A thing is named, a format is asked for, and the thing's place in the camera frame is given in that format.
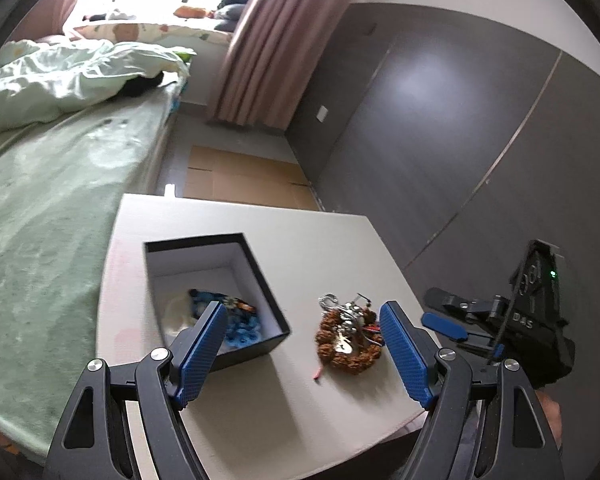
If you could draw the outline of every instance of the metal screw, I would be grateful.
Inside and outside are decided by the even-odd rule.
[[[154,361],[162,361],[169,355],[169,351],[166,348],[156,348],[151,352],[151,359]]]
[[[515,359],[504,359],[504,367],[512,372],[520,370],[520,363]]]
[[[441,348],[438,355],[445,361],[453,361],[456,358],[456,353],[451,348]]]
[[[94,359],[93,361],[89,361],[87,365],[87,370],[90,372],[97,372],[102,368],[102,359]]]

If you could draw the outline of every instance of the gray pillow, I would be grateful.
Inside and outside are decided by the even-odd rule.
[[[214,12],[214,18],[216,20],[232,20],[237,22],[240,20],[240,16],[242,16],[244,7],[246,7],[246,4],[227,5],[222,9],[216,10],[216,12]]]
[[[238,22],[234,22],[234,20],[222,20],[218,23],[214,30],[220,30],[221,32],[235,32],[235,27],[237,27]]]

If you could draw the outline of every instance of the keychain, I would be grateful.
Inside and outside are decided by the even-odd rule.
[[[366,300],[365,306],[356,303],[361,298]],[[371,300],[358,294],[353,301],[340,304],[334,294],[325,294],[318,304],[322,308],[322,321],[315,341],[322,366],[314,380],[320,378],[325,365],[352,375],[371,368],[384,346]]]

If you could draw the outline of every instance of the green blanket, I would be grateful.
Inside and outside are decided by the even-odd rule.
[[[94,357],[120,198],[181,84],[0,134],[0,431],[37,456]]]

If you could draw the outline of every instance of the gray wall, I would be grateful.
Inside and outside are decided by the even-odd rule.
[[[325,208],[366,215],[420,299],[508,294],[529,239],[561,247],[576,364],[549,391],[567,478],[586,478],[600,460],[600,77],[490,20],[354,4],[288,139]]]

